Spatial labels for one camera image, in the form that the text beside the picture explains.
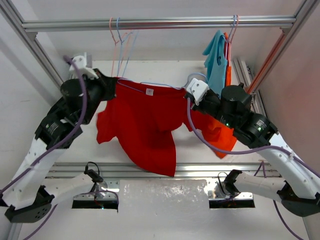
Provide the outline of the red t shirt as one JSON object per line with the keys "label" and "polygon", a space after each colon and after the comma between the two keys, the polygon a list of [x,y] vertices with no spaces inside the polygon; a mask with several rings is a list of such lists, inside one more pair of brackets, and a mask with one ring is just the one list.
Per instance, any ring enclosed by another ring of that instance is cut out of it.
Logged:
{"label": "red t shirt", "polygon": [[97,142],[117,138],[138,167],[173,177],[176,146],[172,131],[181,125],[192,130],[185,94],[184,89],[118,80],[116,97],[97,115]]}

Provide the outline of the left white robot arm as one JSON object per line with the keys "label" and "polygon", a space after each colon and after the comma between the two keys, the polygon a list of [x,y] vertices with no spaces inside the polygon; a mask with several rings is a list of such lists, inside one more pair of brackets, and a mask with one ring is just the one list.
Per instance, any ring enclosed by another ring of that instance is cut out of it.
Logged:
{"label": "left white robot arm", "polygon": [[73,141],[82,134],[102,101],[116,97],[117,77],[103,75],[65,81],[62,97],[51,107],[34,133],[30,149],[8,186],[0,192],[11,223],[35,223],[58,203],[88,193],[104,180],[99,172],[86,167],[78,176],[62,184],[45,184],[50,169]]}

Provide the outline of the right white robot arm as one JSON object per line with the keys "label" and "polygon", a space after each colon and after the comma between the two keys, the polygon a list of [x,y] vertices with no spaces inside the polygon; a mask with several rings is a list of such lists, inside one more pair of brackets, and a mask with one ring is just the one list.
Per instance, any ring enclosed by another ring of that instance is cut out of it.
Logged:
{"label": "right white robot arm", "polygon": [[303,162],[288,146],[277,127],[264,115],[251,111],[252,96],[241,85],[229,85],[221,94],[193,78],[185,86],[187,118],[191,110],[207,114],[233,129],[233,136],[247,151],[225,151],[227,155],[258,153],[281,175],[272,180],[233,169],[222,189],[231,196],[250,192],[279,202],[292,214],[308,217],[320,212],[320,175]]}

